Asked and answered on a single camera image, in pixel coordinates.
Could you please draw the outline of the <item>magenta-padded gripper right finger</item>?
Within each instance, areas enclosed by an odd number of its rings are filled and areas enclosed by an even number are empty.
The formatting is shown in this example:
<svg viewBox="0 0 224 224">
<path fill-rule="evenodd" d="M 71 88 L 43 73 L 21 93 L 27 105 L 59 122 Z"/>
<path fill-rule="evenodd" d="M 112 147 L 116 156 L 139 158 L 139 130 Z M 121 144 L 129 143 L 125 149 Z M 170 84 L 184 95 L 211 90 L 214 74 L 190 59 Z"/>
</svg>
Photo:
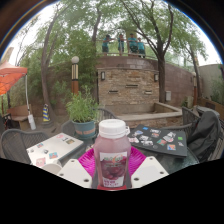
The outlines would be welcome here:
<svg viewBox="0 0 224 224">
<path fill-rule="evenodd" d="M 133 188 L 143 187 L 168 175 L 154 156 L 146 157 L 134 147 L 131 148 L 128 170 Z"/>
</svg>

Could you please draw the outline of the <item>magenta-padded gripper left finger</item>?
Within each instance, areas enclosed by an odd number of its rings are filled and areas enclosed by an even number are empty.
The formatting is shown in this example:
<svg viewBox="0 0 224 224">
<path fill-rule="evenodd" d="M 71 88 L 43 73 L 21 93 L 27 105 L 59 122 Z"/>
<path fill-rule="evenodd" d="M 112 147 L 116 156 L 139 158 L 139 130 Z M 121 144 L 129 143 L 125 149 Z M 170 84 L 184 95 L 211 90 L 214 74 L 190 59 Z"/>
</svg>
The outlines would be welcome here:
<svg viewBox="0 0 224 224">
<path fill-rule="evenodd" d="M 96 189 L 98 177 L 94 150 L 88 150 L 78 159 L 70 159 L 59 171 L 58 176 L 78 186 Z"/>
</svg>

